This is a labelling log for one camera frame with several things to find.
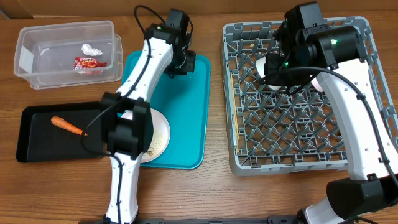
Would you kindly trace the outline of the pink white bowl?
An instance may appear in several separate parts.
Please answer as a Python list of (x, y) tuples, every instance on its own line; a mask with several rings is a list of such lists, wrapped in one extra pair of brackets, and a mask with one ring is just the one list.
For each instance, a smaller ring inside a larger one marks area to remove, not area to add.
[(319, 84), (319, 82), (318, 82), (318, 80), (317, 80), (316, 78), (314, 78), (314, 79), (311, 81), (311, 84), (312, 84), (312, 86), (313, 86), (317, 91), (323, 92), (323, 88), (320, 86), (320, 84)]

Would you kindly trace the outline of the teal serving tray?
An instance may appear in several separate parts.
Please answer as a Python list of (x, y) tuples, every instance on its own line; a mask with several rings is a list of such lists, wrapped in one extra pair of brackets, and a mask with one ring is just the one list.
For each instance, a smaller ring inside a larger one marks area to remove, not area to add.
[(160, 77), (150, 105), (169, 122), (170, 141), (159, 157), (142, 166), (185, 170), (200, 166), (205, 155), (210, 79), (211, 63), (203, 55), (196, 56), (193, 73)]

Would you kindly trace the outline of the white plate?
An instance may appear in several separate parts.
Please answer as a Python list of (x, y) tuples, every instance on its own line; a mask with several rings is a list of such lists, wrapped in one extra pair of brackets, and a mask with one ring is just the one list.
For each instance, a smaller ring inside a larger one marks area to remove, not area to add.
[(155, 150), (155, 154), (153, 156), (149, 156), (145, 152), (141, 163), (150, 162), (158, 158), (165, 151), (170, 141), (170, 126), (165, 116), (153, 108), (151, 109), (151, 114), (154, 132), (149, 148), (153, 148)]

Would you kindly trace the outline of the white tissue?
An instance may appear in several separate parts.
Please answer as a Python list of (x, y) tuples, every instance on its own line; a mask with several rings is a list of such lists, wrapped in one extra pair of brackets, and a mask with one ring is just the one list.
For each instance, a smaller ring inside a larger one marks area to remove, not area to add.
[(101, 56), (103, 53), (101, 50), (93, 48), (90, 44), (83, 44), (81, 46), (81, 51), (85, 54), (85, 55), (89, 55), (89, 56)]

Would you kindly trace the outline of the red snack wrapper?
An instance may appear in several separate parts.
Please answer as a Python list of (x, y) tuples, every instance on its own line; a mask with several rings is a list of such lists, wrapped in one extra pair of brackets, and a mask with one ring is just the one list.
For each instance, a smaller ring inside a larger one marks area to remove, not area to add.
[(99, 75), (102, 74), (102, 70), (92, 70), (92, 68), (106, 67), (106, 62), (99, 62), (94, 58), (76, 57), (74, 61), (74, 70), (89, 70), (88, 72), (80, 71), (80, 74), (84, 75)]

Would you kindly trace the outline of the orange carrot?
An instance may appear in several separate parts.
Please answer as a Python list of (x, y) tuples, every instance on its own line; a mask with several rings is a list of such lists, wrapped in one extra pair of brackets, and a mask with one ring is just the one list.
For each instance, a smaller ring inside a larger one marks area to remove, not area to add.
[(66, 131), (69, 131), (71, 133), (77, 134), (77, 135), (82, 135), (83, 131), (79, 129), (78, 127), (72, 125), (68, 121), (64, 120), (63, 118), (59, 116), (53, 116), (51, 118), (51, 123), (59, 128), (62, 128)]

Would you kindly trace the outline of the wooden chopstick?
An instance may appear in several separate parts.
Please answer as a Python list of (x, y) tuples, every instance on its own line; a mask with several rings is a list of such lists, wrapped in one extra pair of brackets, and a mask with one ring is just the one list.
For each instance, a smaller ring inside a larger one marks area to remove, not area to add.
[(235, 101), (235, 90), (234, 90), (234, 82), (233, 82), (233, 74), (230, 73), (230, 79), (231, 79), (231, 92), (232, 92), (232, 98), (233, 98), (233, 121), (235, 125), (235, 134), (236, 134), (236, 153), (239, 154), (239, 128), (238, 128), (238, 120), (237, 120), (237, 114), (236, 114), (236, 101)]

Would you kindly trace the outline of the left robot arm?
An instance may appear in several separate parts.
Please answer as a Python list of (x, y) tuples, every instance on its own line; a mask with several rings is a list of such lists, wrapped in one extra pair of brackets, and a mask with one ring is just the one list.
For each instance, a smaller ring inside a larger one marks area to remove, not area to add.
[(189, 16), (171, 9), (160, 24), (143, 30), (143, 50), (128, 79), (116, 93), (102, 96), (102, 140), (112, 165), (111, 199), (104, 223), (137, 220), (139, 168), (154, 132), (150, 99), (163, 73), (174, 77), (194, 71), (196, 53), (188, 48), (192, 32)]

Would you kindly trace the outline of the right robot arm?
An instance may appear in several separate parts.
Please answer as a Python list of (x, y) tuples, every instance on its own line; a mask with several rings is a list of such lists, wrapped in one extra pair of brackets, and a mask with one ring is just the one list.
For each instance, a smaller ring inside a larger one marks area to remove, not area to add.
[(318, 83), (336, 117), (349, 176), (328, 183), (326, 197), (297, 214), (298, 223), (350, 223), (397, 204), (397, 150), (386, 131), (357, 28), (329, 27), (316, 2), (287, 11), (274, 34), (280, 45), (256, 64), (259, 83), (288, 95)]

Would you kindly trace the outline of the grey dishwasher rack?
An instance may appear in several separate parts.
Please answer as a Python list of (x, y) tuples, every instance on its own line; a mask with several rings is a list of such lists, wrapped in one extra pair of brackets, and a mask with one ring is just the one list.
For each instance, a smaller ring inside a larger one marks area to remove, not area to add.
[[(256, 60), (278, 52), (273, 33), (280, 21), (230, 23), (223, 27), (221, 69), (226, 99), (231, 171), (238, 176), (346, 170), (343, 139), (326, 94), (307, 85), (295, 95), (257, 80)], [(233, 121), (233, 74), (239, 154)]]

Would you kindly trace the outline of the clear plastic storage bin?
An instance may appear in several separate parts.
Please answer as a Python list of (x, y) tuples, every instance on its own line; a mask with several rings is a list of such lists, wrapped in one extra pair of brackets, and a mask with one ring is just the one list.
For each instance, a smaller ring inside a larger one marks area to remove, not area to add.
[[(85, 55), (83, 44), (102, 51), (101, 56)], [(99, 75), (84, 75), (89, 70), (74, 70), (76, 57), (106, 62)], [(123, 48), (111, 21), (73, 22), (25, 27), (19, 32), (14, 74), (36, 90), (91, 83), (113, 82), (123, 75)]]

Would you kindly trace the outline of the black rectangular tray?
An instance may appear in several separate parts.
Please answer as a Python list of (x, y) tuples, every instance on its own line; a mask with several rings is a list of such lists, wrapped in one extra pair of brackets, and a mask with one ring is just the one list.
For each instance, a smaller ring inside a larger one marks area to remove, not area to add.
[(80, 136), (52, 124), (54, 116), (63, 118), (79, 129), (85, 128), (101, 113), (97, 101), (61, 105), (28, 106), (21, 115), (16, 159), (19, 162), (43, 162), (69, 159), (96, 159), (104, 150), (101, 122), (88, 130), (85, 151)]

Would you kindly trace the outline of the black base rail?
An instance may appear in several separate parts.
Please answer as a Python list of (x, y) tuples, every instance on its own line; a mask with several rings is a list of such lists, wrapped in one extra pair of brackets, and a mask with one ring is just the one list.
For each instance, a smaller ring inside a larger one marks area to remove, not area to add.
[(297, 224), (295, 215), (274, 215), (267, 218), (230, 218), (230, 219), (186, 219), (164, 220), (163, 218), (138, 219), (132, 224)]

